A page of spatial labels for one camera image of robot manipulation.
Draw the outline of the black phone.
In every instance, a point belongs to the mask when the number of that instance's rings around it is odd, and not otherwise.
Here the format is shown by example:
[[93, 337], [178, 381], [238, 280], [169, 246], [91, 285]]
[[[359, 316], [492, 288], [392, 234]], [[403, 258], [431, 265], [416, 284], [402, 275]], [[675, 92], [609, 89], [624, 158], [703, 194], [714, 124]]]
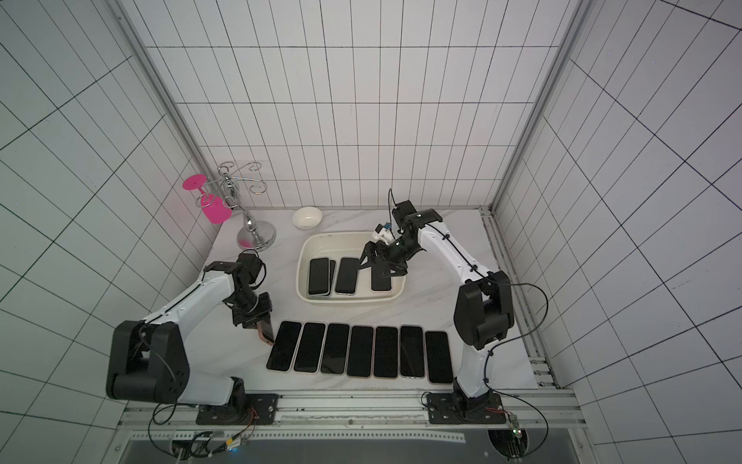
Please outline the black phone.
[[345, 373], [351, 327], [348, 324], [328, 325], [320, 371], [325, 374]]
[[373, 375], [377, 378], [393, 379], [399, 372], [398, 328], [380, 326], [375, 331]]
[[301, 373], [318, 370], [327, 325], [308, 322], [303, 326], [293, 369]]
[[428, 380], [432, 384], [450, 385], [454, 376], [448, 334], [440, 331], [426, 332], [425, 348]]
[[399, 371], [402, 377], [423, 378], [425, 376], [424, 332], [421, 327], [400, 328]]
[[286, 372], [293, 363], [296, 348], [303, 324], [294, 321], [283, 321], [276, 335], [274, 346], [268, 357], [266, 368]]

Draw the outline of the phone with pink case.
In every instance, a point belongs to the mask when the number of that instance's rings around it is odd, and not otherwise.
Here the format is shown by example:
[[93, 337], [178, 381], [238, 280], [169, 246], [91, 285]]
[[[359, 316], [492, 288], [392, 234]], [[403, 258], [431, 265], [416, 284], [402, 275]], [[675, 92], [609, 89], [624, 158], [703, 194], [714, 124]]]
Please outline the phone with pink case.
[[353, 326], [348, 352], [347, 375], [368, 378], [372, 370], [374, 329], [369, 326]]

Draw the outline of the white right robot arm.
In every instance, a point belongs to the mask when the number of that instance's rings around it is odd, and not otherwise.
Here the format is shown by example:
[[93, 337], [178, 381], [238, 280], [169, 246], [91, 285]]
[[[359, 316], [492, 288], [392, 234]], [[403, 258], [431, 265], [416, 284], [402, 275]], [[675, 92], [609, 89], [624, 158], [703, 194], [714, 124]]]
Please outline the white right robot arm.
[[421, 251], [432, 254], [458, 286], [453, 323], [465, 344], [453, 382], [454, 394], [465, 402], [483, 401], [492, 391], [488, 361], [495, 348], [508, 343], [515, 325], [509, 276], [480, 264], [451, 234], [434, 209], [419, 211], [410, 201], [391, 210], [398, 235], [379, 224], [361, 252], [362, 269], [395, 278], [408, 274], [408, 262]]

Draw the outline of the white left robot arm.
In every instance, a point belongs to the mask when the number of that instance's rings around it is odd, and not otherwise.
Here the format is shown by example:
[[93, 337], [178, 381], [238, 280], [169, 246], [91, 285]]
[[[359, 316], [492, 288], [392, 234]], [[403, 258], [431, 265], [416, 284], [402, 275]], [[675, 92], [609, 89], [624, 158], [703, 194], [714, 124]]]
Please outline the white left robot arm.
[[239, 400], [242, 381], [199, 372], [189, 365], [185, 341], [216, 307], [232, 312], [236, 327], [255, 330], [274, 344], [272, 302], [257, 290], [267, 265], [257, 251], [234, 261], [214, 261], [173, 301], [140, 320], [124, 321], [112, 336], [106, 395], [159, 404], [225, 406]]

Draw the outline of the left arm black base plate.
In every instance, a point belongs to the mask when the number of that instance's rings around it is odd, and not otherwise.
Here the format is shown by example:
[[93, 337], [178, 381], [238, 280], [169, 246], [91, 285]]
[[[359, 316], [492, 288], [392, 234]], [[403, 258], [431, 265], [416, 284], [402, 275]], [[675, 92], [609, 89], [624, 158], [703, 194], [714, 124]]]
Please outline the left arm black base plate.
[[277, 401], [277, 394], [239, 394], [222, 406], [201, 406], [195, 423], [242, 427], [272, 425], [276, 417]]

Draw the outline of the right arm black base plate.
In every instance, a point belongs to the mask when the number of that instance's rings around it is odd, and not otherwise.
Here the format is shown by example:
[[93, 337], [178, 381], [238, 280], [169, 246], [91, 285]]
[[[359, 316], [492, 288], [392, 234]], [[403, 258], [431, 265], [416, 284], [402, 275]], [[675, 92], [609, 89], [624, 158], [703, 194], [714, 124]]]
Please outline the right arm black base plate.
[[459, 392], [425, 392], [420, 400], [431, 425], [504, 425], [508, 421], [496, 394], [468, 398]]

